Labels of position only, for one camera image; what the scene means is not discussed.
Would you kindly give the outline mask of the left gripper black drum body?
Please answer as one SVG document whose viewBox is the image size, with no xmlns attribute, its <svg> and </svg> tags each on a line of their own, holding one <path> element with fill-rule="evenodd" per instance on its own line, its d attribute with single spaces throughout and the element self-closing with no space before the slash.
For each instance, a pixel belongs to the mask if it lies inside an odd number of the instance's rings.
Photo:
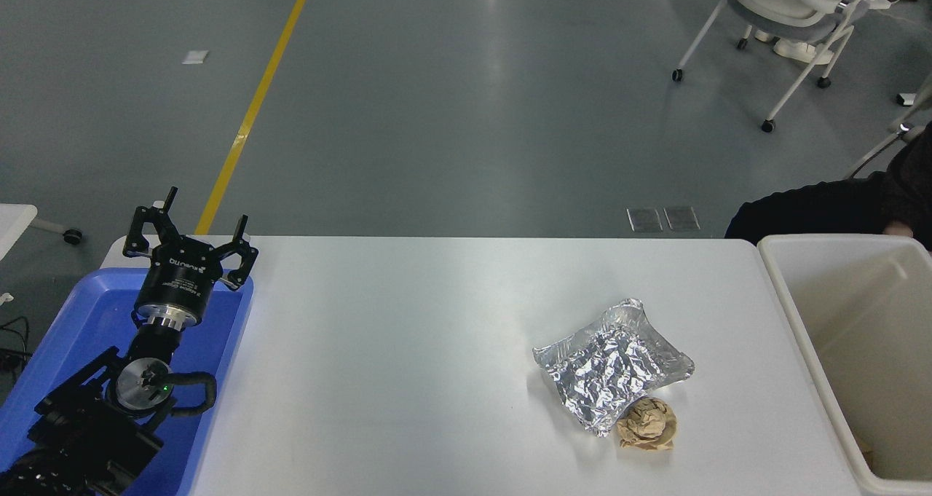
<svg viewBox="0 0 932 496">
<path fill-rule="evenodd" d="M 229 254 L 190 237 L 144 252 L 142 247 L 142 241 L 135 243 L 135 255 L 149 258 L 150 267 L 135 301 L 136 316 L 153 316 L 168 308 L 186 316 L 203 316 L 214 284 L 223 275 L 222 261 Z"/>
</svg>

